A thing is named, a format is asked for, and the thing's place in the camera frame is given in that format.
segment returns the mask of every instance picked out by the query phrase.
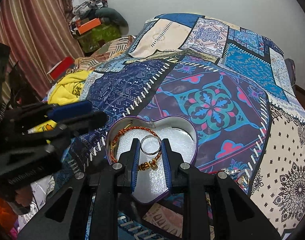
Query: patchwork bedspread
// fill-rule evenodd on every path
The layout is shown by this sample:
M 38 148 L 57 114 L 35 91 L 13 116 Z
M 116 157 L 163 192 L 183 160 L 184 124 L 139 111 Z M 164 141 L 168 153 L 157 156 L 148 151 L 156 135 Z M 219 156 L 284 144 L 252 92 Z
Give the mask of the patchwork bedspread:
M 305 214 L 305 110 L 270 39 L 203 15 L 159 15 L 125 53 L 95 68 L 80 99 L 109 119 L 71 146 L 75 172 L 104 158 L 118 119 L 180 115 L 198 131 L 195 166 L 241 169 L 245 194 L 282 237 Z

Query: ring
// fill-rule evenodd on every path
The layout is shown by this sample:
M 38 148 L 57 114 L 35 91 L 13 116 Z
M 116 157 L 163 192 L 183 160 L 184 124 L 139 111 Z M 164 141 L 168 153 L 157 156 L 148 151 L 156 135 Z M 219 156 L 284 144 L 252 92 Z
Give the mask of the ring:
M 145 139 L 148 139 L 148 138 L 155 138 L 155 139 L 157 139 L 158 140 L 158 142 L 159 142 L 159 149 L 157 150 L 157 151 L 155 151 L 155 152 L 153 152 L 153 153 L 147 153 L 147 152 L 145 152 L 143 149 L 142 149 L 142 143 L 143 143 L 143 141 L 145 140 Z M 144 138 L 142 138 L 142 140 L 140 141 L 140 149 L 142 150 L 142 152 L 144 153 L 144 154 L 146 154 L 146 155 L 155 155 L 156 153 L 158 153 L 159 151 L 160 151 L 160 149 L 161 149 L 161 141 L 160 141 L 160 139 L 158 138 L 158 137 L 156 137 L 156 136 L 154 136 L 154 135 L 147 135 L 147 136 L 145 136 Z

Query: yellow towel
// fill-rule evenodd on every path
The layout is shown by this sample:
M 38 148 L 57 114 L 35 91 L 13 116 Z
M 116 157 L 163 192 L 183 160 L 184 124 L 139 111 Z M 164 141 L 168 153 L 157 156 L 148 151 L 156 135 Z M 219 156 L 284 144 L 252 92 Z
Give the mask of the yellow towel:
M 90 71 L 80 70 L 68 74 L 60 80 L 49 96 L 48 104 L 66 105 L 78 101 Z

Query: orange fabric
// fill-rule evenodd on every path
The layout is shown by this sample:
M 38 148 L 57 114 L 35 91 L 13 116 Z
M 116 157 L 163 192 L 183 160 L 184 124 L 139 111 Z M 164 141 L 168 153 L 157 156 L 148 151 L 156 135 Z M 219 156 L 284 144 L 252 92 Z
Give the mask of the orange fabric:
M 0 198 L 0 225 L 9 232 L 14 227 L 18 216 L 6 201 Z

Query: orange box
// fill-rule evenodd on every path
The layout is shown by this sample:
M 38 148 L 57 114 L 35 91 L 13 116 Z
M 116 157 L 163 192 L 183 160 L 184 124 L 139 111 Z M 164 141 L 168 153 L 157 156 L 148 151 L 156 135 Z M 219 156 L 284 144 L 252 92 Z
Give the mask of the orange box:
M 101 22 L 98 18 L 93 19 L 93 20 L 81 25 L 78 28 L 79 34 L 83 34 L 87 31 L 91 30 L 92 28 L 99 26 L 100 24 L 101 24 Z

